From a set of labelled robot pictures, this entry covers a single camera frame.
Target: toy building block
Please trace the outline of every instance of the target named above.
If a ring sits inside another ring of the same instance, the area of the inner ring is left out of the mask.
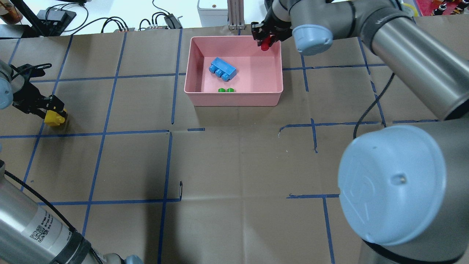
[[[65,122],[65,118],[54,111],[48,110],[45,113],[44,123],[48,126],[58,126]]]
[[[236,68],[219,57],[213,60],[208,69],[211,73],[215,73],[217,77],[220,77],[225,82],[233,79],[236,75]]]

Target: metal frame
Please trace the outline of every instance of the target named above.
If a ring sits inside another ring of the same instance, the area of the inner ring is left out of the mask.
[[[228,28],[245,29],[244,0],[228,0]]]

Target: blue painter's tape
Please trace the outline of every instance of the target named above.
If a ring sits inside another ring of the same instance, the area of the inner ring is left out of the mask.
[[[70,40],[68,41],[67,50],[65,51],[65,55],[63,56],[62,65],[60,66],[59,74],[57,75],[57,79],[55,80],[54,89],[52,90],[52,94],[55,94],[57,90],[57,85],[59,85],[60,77],[62,76],[63,68],[65,67],[65,61],[67,60],[68,53],[70,52],[70,46],[72,46],[73,36],[70,36]]]
[[[175,73],[163,73],[163,74],[143,74],[143,75],[126,75],[119,76],[118,79],[127,79],[127,78],[144,78],[144,77],[165,77],[165,76],[175,76]]]
[[[393,124],[411,124],[411,123],[428,123],[428,122],[439,122],[439,120],[438,119],[398,120],[398,121],[393,121]]]
[[[163,194],[163,208],[161,210],[161,222],[159,226],[159,245],[158,245],[158,259],[157,263],[161,263],[161,255],[163,252],[163,233],[165,229],[165,218],[166,218],[166,200],[168,198],[168,186],[169,186],[169,168],[171,167],[171,152],[173,149],[173,135],[169,134],[169,144],[168,144],[168,156],[166,160],[166,179],[165,179],[165,190]]]
[[[316,141],[316,125],[314,124],[314,120],[312,118],[311,118],[311,128],[313,129],[314,152],[317,154],[318,143]]]
[[[30,83],[36,84],[36,83],[55,83],[56,80],[30,80]]]
[[[148,199],[148,200],[116,200],[116,201],[91,201],[92,205],[103,204],[133,204],[133,203],[162,203],[163,199]]]
[[[59,74],[57,75],[57,79],[55,80],[55,85],[54,85],[54,89],[52,91],[52,94],[54,94],[55,90],[57,89],[57,84],[59,82],[60,76],[62,75],[62,71],[63,71],[64,65],[65,65],[65,61],[66,61],[68,53],[70,51],[70,46],[72,45],[72,40],[73,40],[73,36],[70,36],[70,40],[68,41],[67,50],[65,51],[65,55],[63,56],[62,65],[60,67]],[[41,128],[39,129],[38,137],[36,139],[36,142],[34,143],[34,148],[32,150],[31,158],[30,158],[29,163],[28,163],[28,168],[26,169],[26,173],[24,174],[24,178],[23,178],[24,182],[26,182],[28,180],[29,172],[30,172],[31,166],[32,166],[32,161],[34,159],[34,155],[36,154],[36,150],[38,149],[39,140],[41,138],[43,130],[44,130],[44,123],[41,124]]]
[[[37,138],[38,135],[18,135],[18,136],[0,136],[0,139],[30,139]]]
[[[368,64],[368,67],[381,67],[381,66],[386,66],[386,64],[384,63]]]
[[[314,124],[315,126],[331,126],[331,125],[356,125],[357,122],[345,122],[345,123],[319,123]],[[378,124],[377,121],[362,121],[360,124]]]
[[[102,136],[103,133],[78,133],[78,134],[57,134],[57,135],[41,135],[41,138],[68,138],[68,137],[89,137]]]
[[[370,82],[371,82],[371,88],[373,89],[373,92],[376,93],[376,86],[375,86],[375,83],[374,83],[372,80],[370,80]]]
[[[72,78],[72,79],[61,79],[59,82],[74,82],[74,81],[91,81],[91,80],[109,80],[114,79],[114,76],[108,77],[88,77],[88,78]]]
[[[279,129],[279,132],[282,131],[283,129],[289,128],[289,127],[308,127],[308,126],[311,126],[311,124],[287,124],[286,126],[281,127]]]
[[[179,76],[179,59],[181,58],[181,43],[182,43],[182,29],[180,29],[179,31],[179,42],[177,45],[176,75],[174,77],[173,109],[171,110],[171,124],[174,124],[174,116],[176,114],[177,81],[178,81],[178,76]]]
[[[363,49],[362,40],[360,39],[360,37],[358,37],[357,39],[358,39],[358,45],[360,46],[360,50],[362,51],[363,60],[365,61],[366,70],[368,71],[368,75],[371,75],[370,68],[368,68],[368,61],[366,60],[366,53],[365,53],[365,50]]]
[[[51,202],[52,205],[87,205],[88,202],[82,201],[82,202]],[[38,202],[39,206],[45,206],[45,203],[43,202]]]
[[[11,53],[11,57],[10,57],[10,59],[8,60],[8,64],[11,64],[11,62],[13,61],[13,57],[14,57],[15,54],[16,54],[16,50],[18,49],[18,46],[20,45],[20,40],[21,40],[21,39],[18,39],[18,41],[16,42],[15,48],[13,49],[13,52]]]
[[[365,64],[357,64],[357,65],[336,65],[336,66],[316,66],[314,69],[326,69],[326,68],[361,68],[366,67]]]
[[[205,131],[205,128],[188,128],[187,131],[191,132],[191,131]]]
[[[304,87],[307,92],[310,91],[310,88],[308,87],[308,77],[306,77],[306,70],[303,70],[303,78],[304,78]]]
[[[296,68],[283,68],[282,70],[304,70],[304,69],[305,69],[304,67],[296,67]]]
[[[124,54],[124,47],[125,47],[126,39],[127,39],[127,32],[124,33],[124,38],[123,38],[122,47],[121,47],[121,53],[119,55],[119,61],[117,62],[117,69],[116,69],[116,73],[114,75],[113,89],[111,91],[111,98],[109,100],[109,106],[107,108],[106,121],[104,123],[104,129],[103,129],[103,134],[102,134],[102,138],[101,138],[101,144],[99,145],[98,158],[97,158],[96,166],[95,166],[95,169],[94,169],[93,181],[91,182],[90,196],[88,197],[88,206],[86,207],[85,220],[84,220],[83,231],[82,231],[83,236],[85,236],[85,234],[86,234],[86,227],[88,225],[88,217],[90,216],[91,201],[93,200],[94,188],[95,188],[95,185],[96,185],[96,178],[98,176],[98,170],[99,170],[99,163],[101,162],[101,155],[103,153],[104,141],[106,139],[107,125],[109,123],[109,116],[111,115],[111,108],[112,108],[112,105],[113,105],[114,92],[115,92],[115,88],[116,88],[116,84],[117,84],[117,77],[119,76],[119,69],[121,68],[122,55]]]
[[[129,135],[129,134],[153,134],[153,133],[168,133],[169,130],[142,130],[142,131],[117,131],[106,132],[106,135]]]
[[[329,243],[329,254],[331,255],[331,264],[335,264],[334,248],[332,245],[331,225],[329,223],[329,213],[327,211],[327,202],[325,198],[323,198],[323,207],[324,207],[325,228],[327,231],[327,241]]]
[[[386,120],[384,119],[383,109],[381,108],[381,102],[380,101],[376,102],[376,105],[378,106],[379,115],[381,116],[382,124],[383,124],[384,127],[387,127],[386,126]]]
[[[293,195],[290,194],[287,199],[315,199],[315,198],[338,198],[338,194],[302,194]]]

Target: wire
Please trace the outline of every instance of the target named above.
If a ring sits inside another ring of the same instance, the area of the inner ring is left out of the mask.
[[[155,0],[151,1],[151,4],[152,4],[154,7],[158,8],[159,10],[165,11],[165,12],[169,15],[169,12],[168,12],[168,11],[166,11],[166,10],[164,10],[164,9],[162,9],[162,8],[159,8],[159,7],[157,7],[157,6],[155,5]]]
[[[144,21],[148,22],[148,24],[149,24],[150,27],[151,27],[150,21],[149,21],[148,19],[144,18],[144,19],[142,19],[142,20],[140,21],[140,25],[138,26],[138,30],[139,30],[139,31],[142,29],[142,23],[143,23]]]
[[[360,117],[358,122],[355,124],[355,128],[353,129],[353,139],[356,139],[356,132],[358,130],[358,126],[362,123],[363,119],[371,111],[371,109],[373,109],[373,107],[378,103],[379,99],[381,99],[381,97],[383,97],[384,93],[386,92],[386,90],[391,85],[391,82],[393,81],[395,75],[396,75],[395,73],[391,74],[391,77],[389,78],[389,80],[388,80],[386,86],[384,87],[383,91],[378,95],[376,100],[368,107],[368,109],[363,113],[363,115]]]
[[[87,9],[84,5],[78,4],[78,3],[59,4],[59,5],[55,5],[55,6],[51,6],[51,7],[47,8],[47,11],[45,12],[45,22],[47,23],[47,21],[48,21],[48,20],[47,20],[47,17],[49,16],[49,12],[51,11],[52,8],[57,7],[57,6],[61,6],[60,8],[57,8],[57,10],[63,11],[64,7],[66,7],[66,6],[71,6],[71,5],[78,5],[79,7],[84,8],[84,9],[86,10],[86,17],[85,17],[85,20],[83,21],[83,23],[82,23],[81,25],[79,25],[79,26],[77,26],[76,28],[71,29],[71,30],[64,30],[64,31],[62,31],[62,33],[63,33],[63,32],[71,32],[71,31],[74,31],[74,30],[79,29],[79,28],[80,28],[81,26],[83,26],[83,25],[86,23],[86,21],[88,20],[88,17],[89,17],[89,15],[90,15],[90,12],[88,11],[88,9]],[[57,30],[57,25],[53,25],[53,26],[52,26],[52,29],[53,29],[54,31],[56,31],[56,30]]]
[[[21,71],[18,71],[15,75],[13,75],[13,76],[11,77],[11,80],[13,81],[13,79],[15,79],[15,78],[18,77],[19,75],[21,75],[21,74],[23,74],[23,73],[25,73],[25,72],[27,72],[27,71],[29,71],[29,70],[32,70],[32,69],[41,69],[41,70],[43,70],[43,69],[48,69],[48,68],[50,68],[50,67],[52,67],[52,64],[50,64],[50,63],[44,63],[44,64],[39,64],[39,65],[27,67],[27,68],[25,68],[25,69],[23,69],[23,70],[21,70]]]
[[[103,262],[101,261],[101,258],[98,256],[98,254],[96,253],[96,251],[94,251],[93,248],[90,249],[90,252],[91,252],[91,255],[93,255],[93,257],[96,259],[98,264],[103,264]]]
[[[8,177],[10,177],[12,180],[14,180],[15,182],[21,184],[21,186],[23,186],[26,190],[30,191],[34,196],[36,196],[37,198],[39,198],[43,203],[45,203],[52,211],[54,211],[54,213],[57,214],[57,216],[64,222],[65,225],[68,226],[69,230],[70,231],[75,231],[75,228],[73,227],[73,225],[65,218],[65,216],[63,216],[63,214],[61,214],[59,212],[59,210],[57,210],[48,200],[46,200],[42,195],[40,195],[38,192],[36,192],[33,188],[31,188],[29,185],[27,185],[24,181],[20,180],[18,177],[16,177],[15,175],[13,175],[12,173],[8,172],[8,171],[5,171],[5,175],[7,175]]]
[[[127,31],[129,31],[129,27],[127,26],[127,23],[125,23],[125,21],[124,21],[121,17],[112,16],[112,17],[110,17],[110,18],[119,18],[120,20],[122,20],[122,22],[119,21],[119,22],[121,23],[121,25],[122,25],[122,23],[124,23],[124,25],[122,25],[122,27],[123,27],[123,28],[126,28]]]
[[[158,15],[156,15],[155,22],[158,20],[158,17],[159,17],[159,16],[162,16],[162,15],[164,15],[165,17],[168,17],[168,18],[169,18],[168,15],[165,15],[165,14],[158,14]],[[171,21],[171,24],[173,24],[173,29],[175,29],[176,26],[174,25],[174,22],[171,20],[171,18],[169,19],[169,21]]]
[[[86,23],[86,21],[88,20],[88,17],[89,17],[89,15],[90,15],[90,12],[88,11],[88,9],[87,9],[85,6],[82,6],[82,5],[79,5],[79,6],[83,7],[83,8],[86,10],[86,17],[85,17],[85,20],[83,21],[83,23],[82,23],[81,25],[77,26],[76,28],[70,29],[70,30],[64,30],[64,31],[62,31],[62,32],[71,32],[71,31],[77,30],[77,29],[79,29],[81,26],[83,26],[83,25]]]
[[[70,34],[70,35],[71,35],[71,36],[75,35],[75,34],[76,34],[77,32],[79,32],[80,30],[84,29],[85,27],[89,26],[90,24],[92,24],[92,23],[94,23],[94,22],[96,22],[96,21],[98,21],[98,20],[101,20],[101,19],[108,19],[108,18],[109,18],[109,17],[100,17],[100,18],[97,18],[97,19],[95,19],[95,20],[89,22],[88,24],[82,26],[81,28],[79,28],[77,31],[73,32],[73,33]]]
[[[117,26],[119,27],[119,31],[122,31],[122,27],[124,27],[124,25],[122,25],[122,22],[120,22],[119,20],[116,20],[116,19],[112,19],[112,18],[108,18],[105,22],[104,22],[104,25],[103,27],[101,28],[101,33],[104,33],[104,28],[106,27],[106,25],[111,22],[111,21],[114,21],[116,22]]]
[[[154,20],[154,16],[155,16],[155,15],[158,15],[158,14],[163,14],[164,16],[167,16],[167,14],[165,14],[165,13],[163,13],[163,12],[156,12],[155,14],[153,14],[153,15],[151,16],[151,23],[152,23],[153,25],[155,25],[155,24],[158,25],[158,23],[156,22],[156,20]]]

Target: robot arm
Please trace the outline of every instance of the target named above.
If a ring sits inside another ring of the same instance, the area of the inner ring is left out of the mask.
[[[51,66],[49,63],[38,66],[26,64],[16,68],[0,60],[0,109],[12,104],[25,114],[39,116],[48,125],[64,123],[67,118],[64,103],[55,95],[41,95],[30,82],[30,78],[44,76],[44,69]]]
[[[270,47],[290,32],[303,55],[359,36],[440,120],[460,118],[469,112],[469,63],[398,8],[398,0],[275,0],[261,24],[251,23],[252,33],[258,46]]]
[[[398,0],[274,0],[252,33],[264,49],[291,27],[302,55],[360,37],[442,121],[357,138],[342,156],[339,187],[365,242],[360,264],[451,264],[469,243],[469,63],[400,9]]]

